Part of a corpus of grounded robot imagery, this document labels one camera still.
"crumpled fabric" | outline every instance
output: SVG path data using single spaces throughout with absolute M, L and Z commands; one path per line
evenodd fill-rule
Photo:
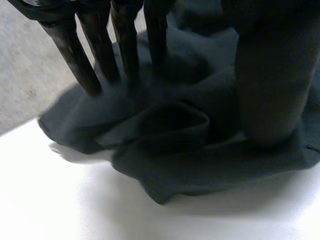
M 218 1 L 179 1 L 168 16 L 169 58 L 153 73 L 145 32 L 138 36 L 141 82 L 128 94 L 98 74 L 103 94 L 79 85 L 64 93 L 38 123 L 59 145 L 84 154 L 114 149 L 115 170 L 138 180 L 158 204 L 250 181 L 305 170 L 320 160 L 320 64 L 301 123 L 271 149 L 253 147 L 242 133 L 234 73 L 237 33 L 208 17 Z

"dark metal prong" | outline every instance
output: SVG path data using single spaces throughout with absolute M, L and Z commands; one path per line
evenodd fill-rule
M 153 67 L 161 64 L 167 54 L 167 17 L 156 16 L 144 6 L 144 17 Z
M 79 84 L 89 95 L 98 95 L 101 85 L 77 36 L 74 16 L 39 23 L 53 39 Z
M 80 1 L 79 3 L 81 5 L 77 15 L 97 66 L 109 83 L 118 82 L 120 74 L 112 42 L 107 31 L 110 2 L 107 0 L 89 0 Z
M 135 19 L 143 0 L 126 4 L 122 0 L 111 1 L 111 18 L 125 73 L 129 81 L 139 78 L 139 58 Z

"gray floor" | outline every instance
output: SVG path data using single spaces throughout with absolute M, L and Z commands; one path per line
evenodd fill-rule
M 143 12 L 138 32 L 146 28 Z M 112 25 L 108 31 L 115 41 Z M 79 38 L 93 63 L 86 39 Z M 66 88 L 76 83 L 54 43 L 35 21 L 30 21 L 6 0 L 0 7 L 0 135 L 39 115 Z

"white surface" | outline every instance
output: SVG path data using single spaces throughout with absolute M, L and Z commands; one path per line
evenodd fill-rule
M 320 239 L 320 166 L 159 206 L 109 157 L 57 146 L 35 120 L 2 136 L 0 239 Z

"dark cylindrical object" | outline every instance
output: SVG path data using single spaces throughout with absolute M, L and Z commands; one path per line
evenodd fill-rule
M 120 80 L 112 42 L 107 31 L 110 2 L 80 1 L 77 15 L 100 72 L 109 83 Z
M 142 8 L 143 0 L 133 3 L 111 1 L 111 17 L 116 41 L 119 45 L 125 73 L 129 81 L 139 78 L 139 58 L 135 19 Z
M 54 41 L 79 84 L 89 95 L 98 95 L 101 85 L 78 39 L 74 16 L 40 24 Z

